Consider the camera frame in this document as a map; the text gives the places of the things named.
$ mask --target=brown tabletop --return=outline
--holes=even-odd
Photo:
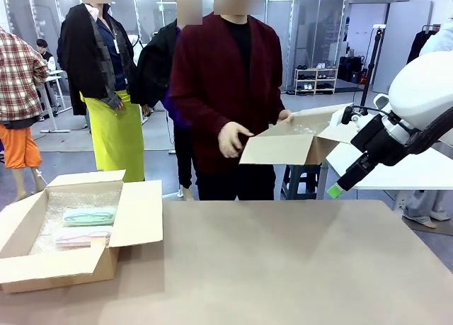
[[[0,324],[451,325],[453,275],[383,203],[166,203],[116,279],[5,295]]]

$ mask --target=orange pants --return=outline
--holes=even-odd
[[[0,139],[5,147],[6,168],[39,167],[40,150],[31,137],[30,128],[11,130],[0,124]]]

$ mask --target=maroon cardigan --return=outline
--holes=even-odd
[[[275,31],[252,16],[252,55],[249,88],[239,48],[223,18],[211,13],[202,25],[183,29],[176,45],[171,72],[170,97],[193,138],[202,173],[222,173],[237,166],[225,159],[218,135],[234,121],[257,135],[275,124],[285,109],[280,99],[282,50]]]

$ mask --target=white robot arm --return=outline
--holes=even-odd
[[[394,166],[439,140],[453,144],[453,52],[431,52],[409,63],[394,79],[389,95],[379,95],[375,116],[347,107],[341,122],[359,128],[351,143],[362,156],[329,190],[334,198],[350,190],[377,164]]]

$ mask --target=light stand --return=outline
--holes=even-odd
[[[360,105],[362,107],[365,106],[365,102],[367,101],[369,84],[371,83],[371,80],[372,80],[373,69],[375,66],[374,63],[376,62],[377,49],[379,48],[379,42],[381,41],[381,38],[382,38],[382,31],[383,31],[383,28],[378,28],[377,32],[376,32],[376,37],[374,38],[374,47],[373,47],[373,53],[371,55],[371,60],[369,61],[368,72],[367,72],[367,81],[365,82],[365,87],[363,89],[362,100],[360,100]],[[366,108],[361,108],[360,114],[368,115],[368,110]]]

